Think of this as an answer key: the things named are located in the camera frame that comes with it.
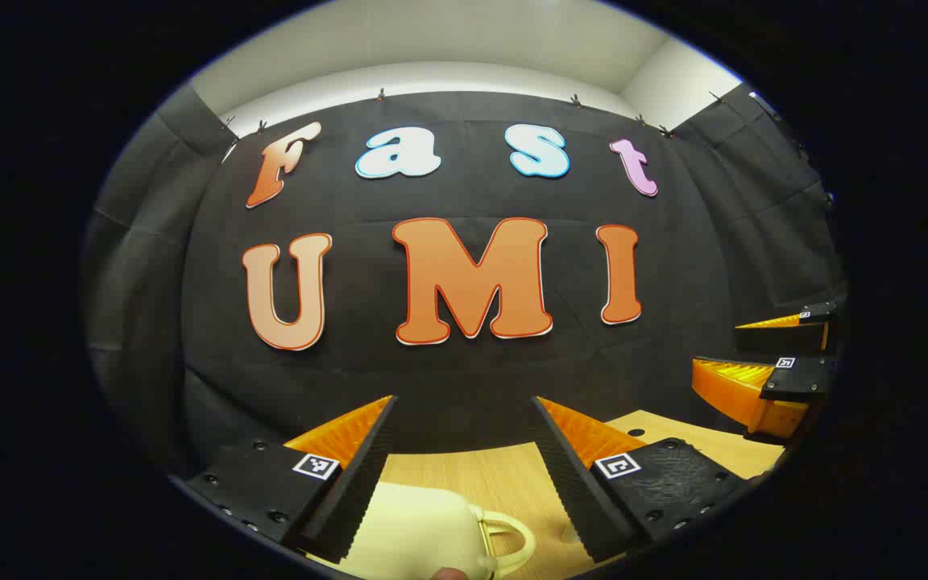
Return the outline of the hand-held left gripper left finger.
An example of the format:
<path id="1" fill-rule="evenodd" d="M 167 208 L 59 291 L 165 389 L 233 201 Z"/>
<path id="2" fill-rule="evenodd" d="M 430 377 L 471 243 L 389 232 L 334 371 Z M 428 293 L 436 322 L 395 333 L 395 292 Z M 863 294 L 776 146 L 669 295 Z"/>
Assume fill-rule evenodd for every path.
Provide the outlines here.
<path id="1" fill-rule="evenodd" d="M 256 437 L 222 445 L 183 489 L 271 543 L 339 561 L 382 476 L 397 403 L 384 396 L 284 443 Z"/>

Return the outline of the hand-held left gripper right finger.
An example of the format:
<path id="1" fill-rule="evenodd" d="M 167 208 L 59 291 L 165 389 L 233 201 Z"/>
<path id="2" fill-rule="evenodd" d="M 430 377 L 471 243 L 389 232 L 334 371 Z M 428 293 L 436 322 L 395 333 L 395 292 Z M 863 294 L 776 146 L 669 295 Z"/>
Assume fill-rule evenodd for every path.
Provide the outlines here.
<path id="1" fill-rule="evenodd" d="M 596 562 L 681 535 L 755 486 L 681 438 L 645 443 L 540 396 L 531 397 L 530 433 Z"/>

